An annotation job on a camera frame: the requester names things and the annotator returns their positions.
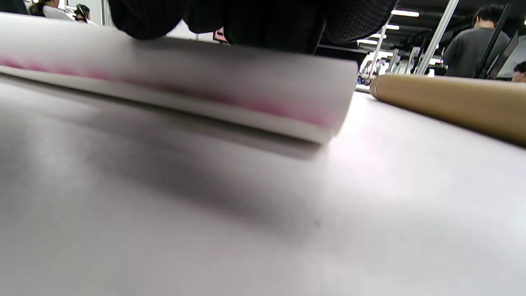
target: metal pole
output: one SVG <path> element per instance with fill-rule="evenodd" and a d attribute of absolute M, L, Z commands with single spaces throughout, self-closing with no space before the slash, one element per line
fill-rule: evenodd
<path fill-rule="evenodd" d="M 376 46 L 375 55 L 372 57 L 371 71 L 369 72 L 369 76 L 367 76 L 367 79 L 371 79 L 371 74 L 375 71 L 376 59 L 378 58 L 378 53 L 380 52 L 380 47 L 382 46 L 382 42 L 383 42 L 383 36 L 386 34 L 387 24 L 389 24 L 390 20 L 391 20 L 391 17 L 389 17 L 386 24 L 383 25 L 382 27 L 382 33 L 380 33 L 380 40 L 378 40 L 378 45 Z"/>
<path fill-rule="evenodd" d="M 446 31 L 446 28 L 448 27 L 449 20 L 451 20 L 451 17 L 453 16 L 453 13 L 455 12 L 455 8 L 457 8 L 457 4 L 459 3 L 459 0 L 449 0 L 448 6 L 446 7 L 446 11 L 444 11 L 444 14 L 442 15 L 442 19 L 440 19 L 440 23 L 438 23 L 437 30 L 434 32 L 433 38 L 431 39 L 431 43 L 429 44 L 429 49 L 426 51 L 426 54 L 424 55 L 424 58 L 422 59 L 422 63 L 420 64 L 420 67 L 418 67 L 417 75 L 423 75 L 428 66 L 429 61 L 433 57 L 433 54 L 435 52 L 435 49 L 437 48 L 437 45 L 440 43 L 440 40 L 442 39 L 442 35 L 444 35 L 444 32 Z"/>
<path fill-rule="evenodd" d="M 403 74 L 407 74 L 407 70 L 409 69 L 409 66 L 411 65 L 411 62 L 413 62 L 414 56 L 420 53 L 421 48 L 418 46 L 415 46 L 411 49 L 411 54 L 409 55 L 409 60 L 407 61 L 406 69 L 403 71 Z"/>
<path fill-rule="evenodd" d="M 392 73 L 394 66 L 396 65 L 396 60 L 398 58 L 398 53 L 400 50 L 397 48 L 393 51 L 393 56 L 391 58 L 391 63 L 389 64 L 389 69 L 387 69 L 387 72 Z"/>
<path fill-rule="evenodd" d="M 411 74 L 414 74 L 414 71 L 417 69 L 417 66 L 419 66 L 420 58 L 422 57 L 422 54 L 426 50 L 426 42 L 427 42 L 427 36 L 424 37 L 424 41 L 422 42 L 422 46 L 420 47 L 420 52 L 417 56 L 417 62 L 414 64 L 413 68 L 411 69 Z"/>

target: ceiling light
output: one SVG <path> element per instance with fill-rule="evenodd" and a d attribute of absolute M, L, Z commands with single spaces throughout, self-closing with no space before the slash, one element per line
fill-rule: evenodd
<path fill-rule="evenodd" d="M 381 34 L 372 34 L 370 37 L 372 38 L 380 38 L 382 36 Z"/>
<path fill-rule="evenodd" d="M 378 44 L 378 41 L 374 41 L 374 40 L 367 40 L 367 39 L 361 39 L 361 40 L 358 40 L 358 43 L 367 43 L 367 44 Z"/>
<path fill-rule="evenodd" d="M 399 10 L 393 10 L 391 14 L 396 15 L 404 15 L 404 16 L 413 16 L 413 17 L 419 17 L 420 13 L 414 12 L 414 11 L 399 11 Z"/>

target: person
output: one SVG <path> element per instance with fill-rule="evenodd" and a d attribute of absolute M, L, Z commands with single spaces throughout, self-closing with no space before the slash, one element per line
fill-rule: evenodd
<path fill-rule="evenodd" d="M 480 63 L 495 27 L 503 12 L 500 5 L 490 5 L 477 11 L 474 28 L 460 32 L 444 51 L 442 59 L 448 66 L 446 76 L 471 77 Z M 493 61 L 502 53 L 510 38 L 501 32 L 488 58 Z"/>
<path fill-rule="evenodd" d="M 90 11 L 89 7 L 87 7 L 86 5 L 84 5 L 84 4 L 77 4 L 77 9 L 75 9 L 75 11 L 74 11 L 74 13 L 75 13 L 74 19 L 77 22 L 87 23 L 89 25 L 96 25 L 94 22 L 92 22 L 90 20 L 91 14 L 90 14 L 89 11 Z"/>
<path fill-rule="evenodd" d="M 58 9 L 59 3 L 60 0 L 40 0 L 29 7 L 29 14 L 72 21 L 64 10 Z"/>
<path fill-rule="evenodd" d="M 526 83 L 526 61 L 518 64 L 514 70 L 512 82 Z"/>

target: black ceiling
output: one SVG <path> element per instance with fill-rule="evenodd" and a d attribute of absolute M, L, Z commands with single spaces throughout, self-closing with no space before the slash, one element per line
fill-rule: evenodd
<path fill-rule="evenodd" d="M 390 24 L 399 25 L 400 30 L 387 30 L 387 38 L 383 41 L 382 49 L 400 48 L 404 51 L 410 51 L 413 46 L 421 46 L 426 37 L 425 40 L 429 42 L 448 2 L 448 0 L 400 0 L 397 9 L 417 11 L 420 16 L 392 16 Z M 471 26 L 472 17 L 479 7 L 493 3 L 513 5 L 512 14 L 504 27 L 505 32 L 512 34 L 520 29 L 521 34 L 526 34 L 526 26 L 524 25 L 526 0 L 460 0 L 441 40 L 441 48 L 447 45 L 458 32 Z"/>

